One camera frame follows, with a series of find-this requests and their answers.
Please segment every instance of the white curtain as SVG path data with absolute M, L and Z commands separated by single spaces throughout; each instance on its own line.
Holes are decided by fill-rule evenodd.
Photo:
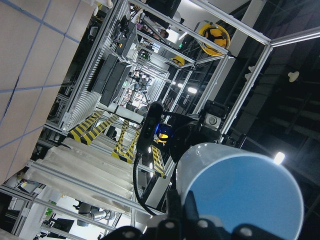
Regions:
M 85 181 L 89 184 L 131 199 L 133 189 L 133 166 L 96 148 L 89 147 L 71 138 L 66 146 L 52 147 L 45 158 L 37 160 L 52 169 Z M 45 184 L 60 193 L 93 206 L 130 213 L 130 208 L 109 200 L 103 195 L 77 186 L 45 172 L 30 168 L 25 178 Z

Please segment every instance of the white cloth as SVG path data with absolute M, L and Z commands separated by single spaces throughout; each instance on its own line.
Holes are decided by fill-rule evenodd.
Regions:
M 121 197 L 131 199 L 133 189 L 132 164 L 116 159 L 103 151 L 71 138 L 66 138 L 63 143 L 70 148 L 62 145 L 52 147 L 45 158 L 43 160 L 39 159 L 37 162 Z M 129 207 L 32 167 L 26 172 L 25 178 L 45 184 L 64 195 L 93 206 L 120 213 L 130 213 Z

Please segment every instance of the white cylinder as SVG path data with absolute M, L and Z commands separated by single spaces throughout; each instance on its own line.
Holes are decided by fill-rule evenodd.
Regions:
M 304 215 L 301 191 L 271 158 L 202 143 L 184 153 L 176 176 L 182 204 L 193 191 L 199 214 L 220 218 L 229 233 L 252 224 L 283 239 L 298 238 Z

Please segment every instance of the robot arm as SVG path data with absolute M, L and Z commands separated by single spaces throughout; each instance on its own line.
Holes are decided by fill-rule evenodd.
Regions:
M 103 209 L 100 211 L 100 208 L 92 206 L 85 202 L 79 201 L 78 206 L 73 206 L 78 210 L 79 214 L 95 221 L 99 221 L 101 219 L 111 220 L 115 217 L 114 211 L 107 209 Z M 81 221 L 79 219 L 77 220 L 76 224 L 81 227 L 87 227 L 89 225 L 87 222 Z

